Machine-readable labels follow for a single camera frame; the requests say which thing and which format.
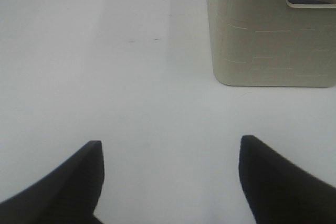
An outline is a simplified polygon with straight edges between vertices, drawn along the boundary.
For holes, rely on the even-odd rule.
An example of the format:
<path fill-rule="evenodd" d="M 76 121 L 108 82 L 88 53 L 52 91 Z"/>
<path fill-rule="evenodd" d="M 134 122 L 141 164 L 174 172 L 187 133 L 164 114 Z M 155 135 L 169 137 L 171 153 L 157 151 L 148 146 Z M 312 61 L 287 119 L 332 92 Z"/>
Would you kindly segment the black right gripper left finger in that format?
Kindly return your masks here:
<path fill-rule="evenodd" d="M 1 223 L 100 223 L 101 141 L 89 141 L 38 182 L 1 202 Z"/>

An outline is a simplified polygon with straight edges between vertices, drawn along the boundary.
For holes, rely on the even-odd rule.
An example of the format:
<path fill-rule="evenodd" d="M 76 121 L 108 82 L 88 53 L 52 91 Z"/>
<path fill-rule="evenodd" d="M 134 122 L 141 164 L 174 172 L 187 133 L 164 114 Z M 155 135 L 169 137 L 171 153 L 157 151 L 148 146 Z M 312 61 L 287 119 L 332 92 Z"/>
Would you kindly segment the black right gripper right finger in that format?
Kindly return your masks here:
<path fill-rule="evenodd" d="M 253 135 L 241 138 L 238 173 L 257 223 L 335 223 L 335 187 Z"/>

